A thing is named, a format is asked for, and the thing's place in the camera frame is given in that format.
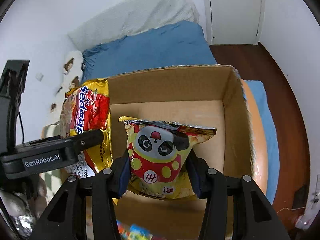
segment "white wall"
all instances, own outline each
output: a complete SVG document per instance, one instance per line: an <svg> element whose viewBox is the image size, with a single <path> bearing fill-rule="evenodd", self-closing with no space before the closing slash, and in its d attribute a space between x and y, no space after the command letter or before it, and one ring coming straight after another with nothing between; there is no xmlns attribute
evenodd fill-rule
<svg viewBox="0 0 320 240"><path fill-rule="evenodd" d="M29 59L20 112L25 141L40 137L60 86L65 55L76 49L66 33L120 0L15 0L0 23L0 66L8 59ZM193 0L206 35L203 0ZM44 74L41 82L35 76ZM17 143L21 141L17 133Z"/></svg>
<svg viewBox="0 0 320 240"><path fill-rule="evenodd" d="M320 26L303 0L266 0L260 42L285 74L305 122L311 176L299 227L307 228L320 209L320 202L310 205L320 174Z"/></svg>

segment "yellow polka dot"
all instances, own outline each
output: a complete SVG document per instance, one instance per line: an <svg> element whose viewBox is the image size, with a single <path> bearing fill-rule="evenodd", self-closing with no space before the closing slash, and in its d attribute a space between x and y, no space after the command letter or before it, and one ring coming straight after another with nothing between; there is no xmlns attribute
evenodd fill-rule
<svg viewBox="0 0 320 240"><path fill-rule="evenodd" d="M171 176L171 170L168 166L163 167L161 173L166 179L170 178Z"/></svg>
<svg viewBox="0 0 320 240"><path fill-rule="evenodd" d="M132 149L129 149L129 150L128 150L128 153L129 153L129 156L131 157L132 154L133 154L133 150L132 150Z"/></svg>
<svg viewBox="0 0 320 240"><path fill-rule="evenodd" d="M172 168L176 171L177 169L179 169L179 163L177 161L174 161L172 163Z"/></svg>
<svg viewBox="0 0 320 240"><path fill-rule="evenodd" d="M141 161L138 159L138 158L133 158L131 160L131 167L134 169L134 170L138 170L141 168Z"/></svg>

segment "screw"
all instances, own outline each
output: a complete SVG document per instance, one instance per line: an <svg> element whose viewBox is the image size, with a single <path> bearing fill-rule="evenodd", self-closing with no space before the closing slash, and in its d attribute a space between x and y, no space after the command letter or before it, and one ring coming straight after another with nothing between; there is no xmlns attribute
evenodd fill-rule
<svg viewBox="0 0 320 240"><path fill-rule="evenodd" d="M213 169L213 168L210 168L210 169L208 169L208 173L211 174L211 175L214 175L214 174L217 173L217 170Z"/></svg>
<svg viewBox="0 0 320 240"><path fill-rule="evenodd" d="M251 181L251 177L249 175L244 175L243 180L246 182L249 182L249 181Z"/></svg>
<svg viewBox="0 0 320 240"><path fill-rule="evenodd" d="M110 169L110 168L105 168L102 172L103 172L103 174L108 175L108 174L110 174L110 173L112 172L112 169Z"/></svg>
<svg viewBox="0 0 320 240"><path fill-rule="evenodd" d="M68 181L74 182L76 179L77 179L77 177L75 175L71 175L71 176L69 176Z"/></svg>

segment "white door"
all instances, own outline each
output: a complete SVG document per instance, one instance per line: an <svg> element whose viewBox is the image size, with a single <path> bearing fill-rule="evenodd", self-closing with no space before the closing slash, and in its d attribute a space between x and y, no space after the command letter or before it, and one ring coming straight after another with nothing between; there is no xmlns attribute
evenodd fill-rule
<svg viewBox="0 0 320 240"><path fill-rule="evenodd" d="M210 1L212 44L256 44L261 0Z"/></svg>

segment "yellow snack bag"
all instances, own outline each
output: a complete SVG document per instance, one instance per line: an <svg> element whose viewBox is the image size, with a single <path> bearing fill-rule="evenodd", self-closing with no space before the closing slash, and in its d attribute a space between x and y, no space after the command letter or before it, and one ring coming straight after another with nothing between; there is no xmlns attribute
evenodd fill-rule
<svg viewBox="0 0 320 240"><path fill-rule="evenodd" d="M78 155L76 164L66 167L68 173L80 178L94 176L112 164L110 98L107 79L87 80L81 87L66 93L60 115L60 136L62 138L89 130L103 131L100 145L84 150Z"/></svg>
<svg viewBox="0 0 320 240"><path fill-rule="evenodd" d="M128 135L130 191L160 199L193 196L185 160L193 145L216 134L216 128L155 122L121 116Z"/></svg>

